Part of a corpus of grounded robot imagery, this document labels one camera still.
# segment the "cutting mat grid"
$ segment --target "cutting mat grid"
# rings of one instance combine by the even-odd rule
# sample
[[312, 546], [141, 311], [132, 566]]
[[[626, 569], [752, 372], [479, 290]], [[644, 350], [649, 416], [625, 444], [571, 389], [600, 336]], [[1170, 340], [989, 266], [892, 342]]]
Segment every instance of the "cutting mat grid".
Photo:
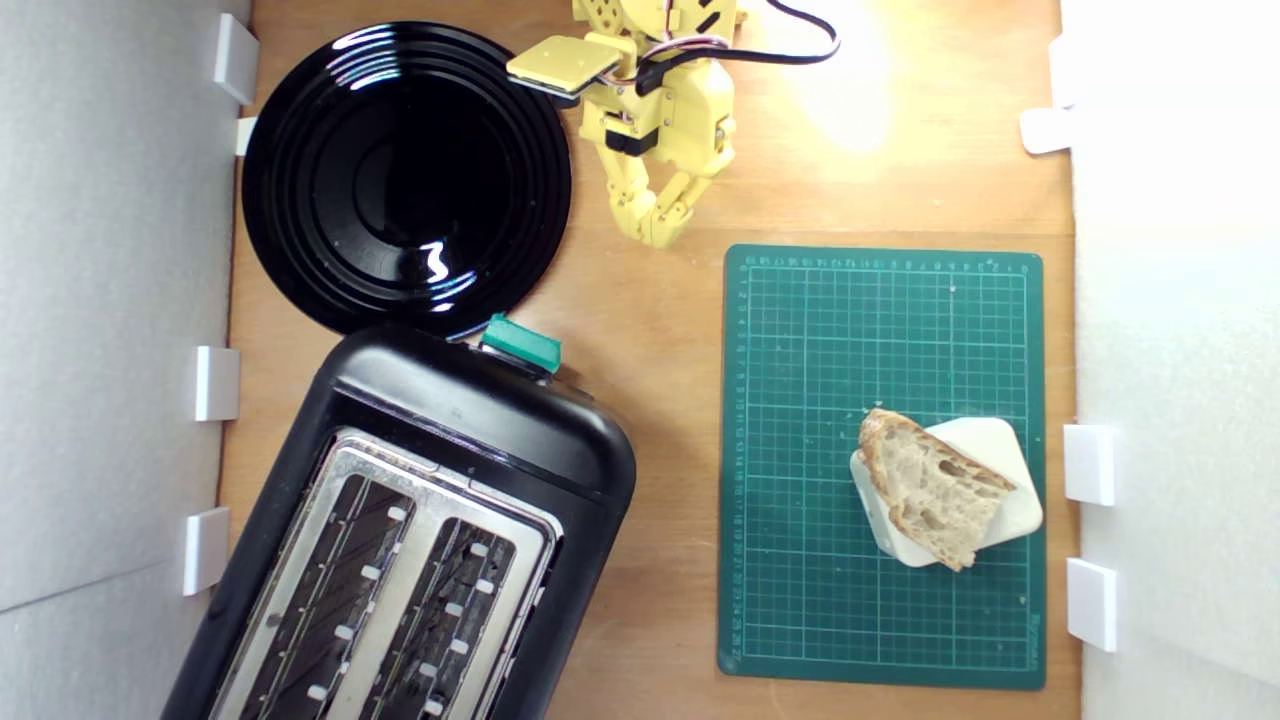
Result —
[[727, 671], [1042, 683], [1043, 561], [1032, 557], [1043, 530], [983, 551], [963, 574], [910, 569], [878, 550], [850, 477], [877, 405], [924, 425], [1004, 418], [1024, 448], [1043, 451], [1043, 361], [1029, 342], [1038, 263], [936, 256], [731, 251]]

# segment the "white bracket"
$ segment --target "white bracket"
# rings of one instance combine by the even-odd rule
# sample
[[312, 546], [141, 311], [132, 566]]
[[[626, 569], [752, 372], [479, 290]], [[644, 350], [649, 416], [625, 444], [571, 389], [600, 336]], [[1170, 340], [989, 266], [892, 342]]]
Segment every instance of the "white bracket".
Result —
[[1066, 560], [1066, 632], [1106, 652], [1116, 651], [1116, 571]]
[[253, 135], [253, 127], [257, 126], [257, 115], [252, 118], [241, 118], [236, 124], [236, 156], [243, 158], [248, 152], [248, 138]]
[[257, 38], [230, 13], [218, 19], [218, 55], [214, 82], [241, 105], [252, 105], [257, 88]]
[[196, 421], [239, 416], [239, 351], [207, 345], [196, 348]]
[[187, 518], [182, 594], [193, 596], [223, 577], [230, 551], [230, 518], [227, 507]]
[[1078, 502], [1116, 503], [1115, 429], [1105, 425], [1062, 428], [1066, 497]]
[[1075, 45], [1065, 33], [1048, 44], [1048, 73], [1053, 106], [1023, 110], [1019, 118], [1023, 147], [1032, 155], [1066, 150], [1075, 142], [1070, 108], [1079, 99], [1084, 81]]

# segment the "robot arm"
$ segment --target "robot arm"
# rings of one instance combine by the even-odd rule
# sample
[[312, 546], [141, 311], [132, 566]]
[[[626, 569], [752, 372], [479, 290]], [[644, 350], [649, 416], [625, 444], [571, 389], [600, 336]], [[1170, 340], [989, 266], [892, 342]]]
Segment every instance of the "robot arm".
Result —
[[[581, 101], [579, 135], [604, 167], [614, 222], [627, 237], [667, 247], [733, 160], [733, 81], [708, 50], [732, 58], [730, 45], [745, 13], [737, 0], [573, 0], [573, 18], [591, 32], [549, 37], [513, 58], [508, 73], [515, 82]], [[826, 59], [835, 53], [835, 31], [826, 28], [833, 38], [826, 56], [740, 53], [758, 61]], [[675, 165], [660, 192], [649, 188], [645, 156]]]

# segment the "toaster slot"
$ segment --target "toaster slot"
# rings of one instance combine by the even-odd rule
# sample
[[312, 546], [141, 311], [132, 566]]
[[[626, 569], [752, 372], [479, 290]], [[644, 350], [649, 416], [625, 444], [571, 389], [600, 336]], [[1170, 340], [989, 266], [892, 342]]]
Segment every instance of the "toaster slot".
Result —
[[[484, 637], [516, 546], [457, 518], [444, 521], [412, 601], [399, 619], [392, 651], [361, 712], [362, 719], [442, 717], [452, 707], [474, 650], [502, 642]], [[488, 667], [471, 682], [483, 683]]]
[[362, 475], [342, 480], [241, 717], [315, 716], [360, 634], [413, 510], [410, 497]]

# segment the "bright light spot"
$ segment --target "bright light spot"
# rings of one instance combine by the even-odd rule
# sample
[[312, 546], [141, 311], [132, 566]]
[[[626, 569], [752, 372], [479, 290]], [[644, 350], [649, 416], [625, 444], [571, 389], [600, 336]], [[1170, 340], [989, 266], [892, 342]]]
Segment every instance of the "bright light spot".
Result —
[[[390, 45], [390, 44], [392, 44], [390, 40], [379, 40], [378, 42], [371, 44], [371, 46]], [[337, 76], [339, 72], [343, 76], [348, 76], [352, 72], [356, 72], [361, 68], [392, 67], [394, 64], [397, 64], [396, 50], [379, 50], [376, 53], [362, 54], [360, 56], [360, 61], [356, 63], [355, 65], [352, 64], [349, 55], [338, 55], [333, 60], [325, 63], [325, 69], [329, 70], [329, 74], [332, 76]]]
[[453, 278], [452, 281], [442, 284], [439, 288], [436, 288], [438, 292], [431, 296], [431, 300], [447, 300], [449, 297], [453, 297], [454, 295], [462, 292], [463, 290], [474, 286], [475, 282], [476, 282], [476, 274], [474, 270], [461, 274]]
[[444, 252], [444, 243], [442, 241], [428, 242], [426, 245], [419, 247], [419, 250], [426, 252], [426, 269], [431, 270], [431, 277], [426, 278], [429, 283], [438, 283], [444, 278], [449, 277], [449, 268], [440, 260], [440, 252]]
[[364, 29], [357, 29], [356, 32], [353, 32], [351, 35], [344, 35], [344, 36], [339, 37], [338, 40], [335, 40], [333, 42], [333, 49], [334, 50], [346, 50], [348, 47], [353, 47], [356, 45], [360, 45], [362, 42], [369, 42], [371, 40], [385, 40], [385, 38], [389, 38], [392, 36], [392, 32], [389, 29], [387, 29], [389, 27], [390, 27], [389, 24], [383, 23], [380, 26], [374, 26], [374, 27], [366, 27]]
[[[810, 1], [804, 5], [840, 32], [840, 51], [817, 65], [782, 68], [791, 105], [827, 137], [859, 154], [878, 151], [893, 120], [891, 58], [886, 31], [867, 0]], [[773, 51], [817, 53], [822, 31], [763, 8], [748, 26]]]
[[375, 82], [381, 82], [384, 79], [392, 79], [392, 78], [397, 78], [397, 77], [399, 77], [399, 69], [397, 69], [397, 68], [393, 68], [390, 70], [383, 70], [380, 73], [374, 73], [371, 76], [365, 76], [365, 77], [357, 79], [356, 82], [351, 83], [351, 91], [355, 92], [355, 91], [360, 90], [361, 87], [369, 87], [370, 85], [374, 85]]

